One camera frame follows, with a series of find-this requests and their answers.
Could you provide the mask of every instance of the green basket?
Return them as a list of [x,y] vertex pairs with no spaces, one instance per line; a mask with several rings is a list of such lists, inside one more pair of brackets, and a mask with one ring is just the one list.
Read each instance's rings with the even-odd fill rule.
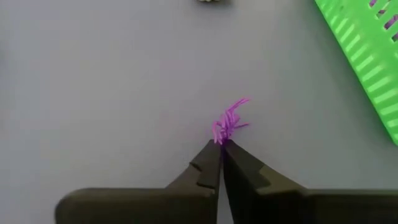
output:
[[398,145],[398,0],[315,0],[392,140]]

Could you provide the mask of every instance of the white surface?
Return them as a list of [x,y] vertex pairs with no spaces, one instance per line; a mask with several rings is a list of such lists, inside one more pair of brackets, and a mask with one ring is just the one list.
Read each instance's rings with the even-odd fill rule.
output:
[[312,0],[0,1],[0,223],[52,223],[82,187],[165,186],[242,96],[253,125],[235,139],[285,175],[398,187],[398,150]]

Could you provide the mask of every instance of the green plastic basket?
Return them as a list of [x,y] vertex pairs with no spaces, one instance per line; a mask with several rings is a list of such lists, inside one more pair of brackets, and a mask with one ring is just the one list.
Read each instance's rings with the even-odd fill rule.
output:
[[398,145],[398,0],[315,0],[393,142]]

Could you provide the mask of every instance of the purple fuzzy wire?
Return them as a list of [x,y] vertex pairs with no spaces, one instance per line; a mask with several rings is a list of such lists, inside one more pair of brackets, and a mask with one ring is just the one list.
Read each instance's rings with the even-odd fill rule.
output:
[[245,127],[249,125],[249,123],[244,123],[238,125],[239,120],[241,117],[234,113],[235,109],[238,108],[240,105],[247,103],[250,99],[242,98],[238,100],[236,103],[231,105],[225,112],[220,116],[219,121],[215,121],[213,123],[212,131],[214,137],[214,143],[219,143],[222,145],[225,140],[231,137],[232,133],[235,129]]

